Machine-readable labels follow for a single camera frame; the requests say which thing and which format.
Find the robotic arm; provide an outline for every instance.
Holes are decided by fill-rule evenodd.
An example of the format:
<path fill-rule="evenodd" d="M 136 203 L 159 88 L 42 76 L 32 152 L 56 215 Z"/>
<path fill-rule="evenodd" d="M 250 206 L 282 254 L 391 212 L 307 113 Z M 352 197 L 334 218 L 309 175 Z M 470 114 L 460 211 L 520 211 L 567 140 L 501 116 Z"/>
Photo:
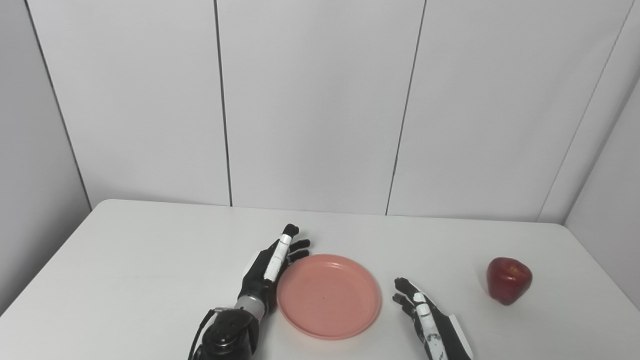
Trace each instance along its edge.
<path fill-rule="evenodd" d="M 188 360 L 249 360 L 257 349 L 260 321 L 276 308 L 276 288 L 284 270 L 309 255 L 308 239 L 292 242 L 299 233 L 288 224 L 279 239 L 260 251 L 242 281 L 233 308 L 209 310 L 198 328 Z M 202 329 L 214 318 L 202 334 Z"/>

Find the white finger segment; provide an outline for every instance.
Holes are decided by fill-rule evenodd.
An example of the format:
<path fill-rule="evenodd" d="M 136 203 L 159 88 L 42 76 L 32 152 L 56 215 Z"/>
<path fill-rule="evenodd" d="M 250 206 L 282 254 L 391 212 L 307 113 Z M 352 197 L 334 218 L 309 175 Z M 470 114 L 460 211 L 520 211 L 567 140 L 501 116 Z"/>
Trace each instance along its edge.
<path fill-rule="evenodd" d="M 282 234 L 280 239 L 278 239 L 276 250 L 273 252 L 273 256 L 269 260 L 269 265 L 267 265 L 267 270 L 264 272 L 265 279 L 276 281 L 282 262 L 287 256 L 287 251 L 289 251 L 291 240 L 293 240 L 293 238 L 287 234 Z"/>
<path fill-rule="evenodd" d="M 436 326 L 436 322 L 431 314 L 431 309 L 426 303 L 427 299 L 422 293 L 413 294 L 413 302 L 417 303 L 415 312 L 418 314 L 424 338 L 429 345 L 429 352 L 433 360 L 449 360 L 447 352 L 444 350 L 442 337 Z"/>

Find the pink plate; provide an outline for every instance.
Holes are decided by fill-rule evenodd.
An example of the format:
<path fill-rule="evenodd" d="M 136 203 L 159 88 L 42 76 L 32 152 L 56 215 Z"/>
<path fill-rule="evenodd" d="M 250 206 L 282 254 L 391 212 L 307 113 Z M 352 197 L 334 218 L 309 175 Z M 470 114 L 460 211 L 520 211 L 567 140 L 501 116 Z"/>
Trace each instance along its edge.
<path fill-rule="evenodd" d="M 355 261 L 329 254 L 293 263 L 278 284 L 278 305 L 295 328 L 316 338 L 360 334 L 380 311 L 380 289 Z"/>

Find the robotic hand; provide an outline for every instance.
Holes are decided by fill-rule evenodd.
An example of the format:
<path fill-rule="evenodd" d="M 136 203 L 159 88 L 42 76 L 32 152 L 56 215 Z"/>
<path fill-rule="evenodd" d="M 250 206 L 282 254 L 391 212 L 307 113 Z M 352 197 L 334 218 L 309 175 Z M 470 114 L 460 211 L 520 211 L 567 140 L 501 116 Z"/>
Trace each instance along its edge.
<path fill-rule="evenodd" d="M 472 360 L 473 353 L 455 315 L 444 315 L 422 291 L 404 277 L 396 279 L 394 301 L 413 320 L 429 360 Z"/>
<path fill-rule="evenodd" d="M 308 239 L 292 243 L 299 232 L 289 224 L 270 247 L 260 251 L 242 281 L 235 306 L 209 310 L 200 323 L 188 360 L 249 360 L 258 345 L 260 321 L 276 308 L 276 288 L 284 270 L 309 255 Z M 202 329 L 215 316 L 202 334 Z"/>

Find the gray wall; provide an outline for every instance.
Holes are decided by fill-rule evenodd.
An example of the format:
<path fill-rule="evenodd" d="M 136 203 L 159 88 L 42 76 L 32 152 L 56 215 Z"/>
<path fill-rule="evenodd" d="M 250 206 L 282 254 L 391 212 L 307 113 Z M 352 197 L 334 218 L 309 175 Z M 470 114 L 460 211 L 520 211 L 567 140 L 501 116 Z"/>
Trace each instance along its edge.
<path fill-rule="evenodd" d="M 566 226 L 640 307 L 640 86 L 632 93 Z"/>
<path fill-rule="evenodd" d="M 89 212 L 23 0 L 0 1 L 0 314 Z"/>

